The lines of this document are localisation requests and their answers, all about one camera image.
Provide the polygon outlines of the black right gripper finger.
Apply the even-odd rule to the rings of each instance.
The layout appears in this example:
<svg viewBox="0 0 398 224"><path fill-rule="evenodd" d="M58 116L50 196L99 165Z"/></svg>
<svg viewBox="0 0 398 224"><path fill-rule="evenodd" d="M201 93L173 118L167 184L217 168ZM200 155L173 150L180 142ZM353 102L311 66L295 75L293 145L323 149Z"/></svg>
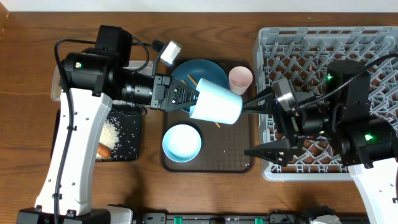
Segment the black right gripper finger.
<svg viewBox="0 0 398 224"><path fill-rule="evenodd" d="M243 113L272 114L275 95L271 87L260 91L254 98L243 103Z"/></svg>
<svg viewBox="0 0 398 224"><path fill-rule="evenodd" d="M293 149L290 141L283 138L246 149L244 154L285 167L293 158Z"/></svg>

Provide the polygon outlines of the pink plastic cup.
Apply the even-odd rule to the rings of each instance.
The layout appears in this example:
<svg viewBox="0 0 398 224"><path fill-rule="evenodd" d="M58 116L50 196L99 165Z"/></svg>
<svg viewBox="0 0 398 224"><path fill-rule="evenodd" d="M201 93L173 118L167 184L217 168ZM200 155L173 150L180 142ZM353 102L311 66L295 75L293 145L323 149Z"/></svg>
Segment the pink plastic cup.
<svg viewBox="0 0 398 224"><path fill-rule="evenodd" d="M250 69L238 66L231 69L228 79L229 89L237 95L242 95L252 83L253 75Z"/></svg>

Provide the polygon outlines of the light blue plastic cup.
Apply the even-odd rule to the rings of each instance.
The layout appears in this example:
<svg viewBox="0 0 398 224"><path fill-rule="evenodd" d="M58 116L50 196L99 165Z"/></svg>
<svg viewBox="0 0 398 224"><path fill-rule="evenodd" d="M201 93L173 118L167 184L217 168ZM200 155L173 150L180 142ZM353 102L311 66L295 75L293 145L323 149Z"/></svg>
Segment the light blue plastic cup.
<svg viewBox="0 0 398 224"><path fill-rule="evenodd" d="M221 124L234 124L243 109L240 95L201 78L196 90L199 92L196 105L190 107L189 118Z"/></svg>

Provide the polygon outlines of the light blue bowl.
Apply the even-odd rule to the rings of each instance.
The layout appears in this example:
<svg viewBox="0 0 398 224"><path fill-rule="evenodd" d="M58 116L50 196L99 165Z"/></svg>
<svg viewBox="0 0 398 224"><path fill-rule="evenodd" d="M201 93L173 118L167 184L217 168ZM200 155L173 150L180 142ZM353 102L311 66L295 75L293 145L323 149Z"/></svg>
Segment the light blue bowl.
<svg viewBox="0 0 398 224"><path fill-rule="evenodd" d="M190 125L178 124L169 128L162 139L164 154L172 161L184 163L194 159L201 149L201 136Z"/></svg>

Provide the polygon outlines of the orange carrot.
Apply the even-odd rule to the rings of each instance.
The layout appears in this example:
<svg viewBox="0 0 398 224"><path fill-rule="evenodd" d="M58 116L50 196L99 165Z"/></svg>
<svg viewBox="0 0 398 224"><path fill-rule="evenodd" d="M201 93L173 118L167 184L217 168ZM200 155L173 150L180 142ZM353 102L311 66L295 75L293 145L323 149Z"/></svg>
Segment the orange carrot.
<svg viewBox="0 0 398 224"><path fill-rule="evenodd" d="M103 158L110 158L111 157L111 150L107 146L99 143L98 149L97 149L97 154L100 155Z"/></svg>

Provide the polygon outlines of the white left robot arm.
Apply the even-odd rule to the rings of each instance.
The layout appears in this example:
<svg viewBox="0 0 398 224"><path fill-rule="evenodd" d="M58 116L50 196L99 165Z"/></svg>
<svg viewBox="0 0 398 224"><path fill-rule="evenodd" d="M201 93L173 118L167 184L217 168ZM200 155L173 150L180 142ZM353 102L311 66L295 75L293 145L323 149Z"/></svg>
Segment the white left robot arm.
<svg viewBox="0 0 398 224"><path fill-rule="evenodd" d="M198 92L173 77L140 77L129 69L131 49L140 40L121 27L102 25L96 40L80 53L57 59L60 112L49 171L32 208L18 223L135 223L123 205L93 208L96 153L106 118L116 100L144 109L173 111L195 105Z"/></svg>

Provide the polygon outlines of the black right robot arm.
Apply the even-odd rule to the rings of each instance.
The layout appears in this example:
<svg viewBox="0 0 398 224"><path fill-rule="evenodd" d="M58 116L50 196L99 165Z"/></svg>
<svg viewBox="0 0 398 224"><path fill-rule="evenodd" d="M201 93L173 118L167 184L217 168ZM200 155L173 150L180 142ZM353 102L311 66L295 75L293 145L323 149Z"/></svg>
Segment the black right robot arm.
<svg viewBox="0 0 398 224"><path fill-rule="evenodd" d="M243 104L245 113L269 114L280 140L245 150L280 166L300 154L315 136L329 145L348 168L371 223L397 222L397 133L392 124L370 113L369 65L335 60L326 69L326 91L300 98L286 78L275 81Z"/></svg>

